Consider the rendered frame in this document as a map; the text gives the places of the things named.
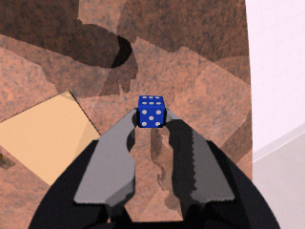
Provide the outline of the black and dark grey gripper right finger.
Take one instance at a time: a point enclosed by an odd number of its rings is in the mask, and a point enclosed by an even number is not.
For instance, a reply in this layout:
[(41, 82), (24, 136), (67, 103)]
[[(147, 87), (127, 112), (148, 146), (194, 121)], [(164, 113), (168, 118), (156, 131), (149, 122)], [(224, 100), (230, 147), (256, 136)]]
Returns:
[(236, 229), (281, 229), (252, 181), (211, 140), (168, 108), (163, 123), (170, 131), (173, 194), (183, 220), (190, 205), (199, 204), (205, 219)]

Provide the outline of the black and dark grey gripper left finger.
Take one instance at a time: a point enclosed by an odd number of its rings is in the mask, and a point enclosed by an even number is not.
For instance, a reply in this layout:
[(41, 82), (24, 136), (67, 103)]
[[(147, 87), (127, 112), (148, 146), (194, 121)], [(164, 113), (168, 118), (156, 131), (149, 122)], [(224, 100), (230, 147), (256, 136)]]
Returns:
[(138, 108), (94, 139), (52, 184), (28, 229), (89, 229), (111, 220), (112, 207), (135, 194), (135, 144)]

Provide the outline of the beige flat mat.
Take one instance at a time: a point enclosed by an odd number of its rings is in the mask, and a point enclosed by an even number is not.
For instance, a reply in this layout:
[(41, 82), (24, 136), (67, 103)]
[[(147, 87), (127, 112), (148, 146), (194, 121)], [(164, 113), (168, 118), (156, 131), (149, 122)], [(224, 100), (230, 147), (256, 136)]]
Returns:
[(70, 90), (0, 123), (0, 145), (49, 185), (100, 136)]

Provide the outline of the blue die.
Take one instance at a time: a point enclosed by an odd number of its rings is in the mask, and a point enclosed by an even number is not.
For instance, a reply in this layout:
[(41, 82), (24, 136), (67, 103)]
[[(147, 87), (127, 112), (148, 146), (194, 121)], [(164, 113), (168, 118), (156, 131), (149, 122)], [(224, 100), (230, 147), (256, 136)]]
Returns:
[(163, 128), (165, 104), (162, 96), (140, 95), (138, 99), (138, 127)]

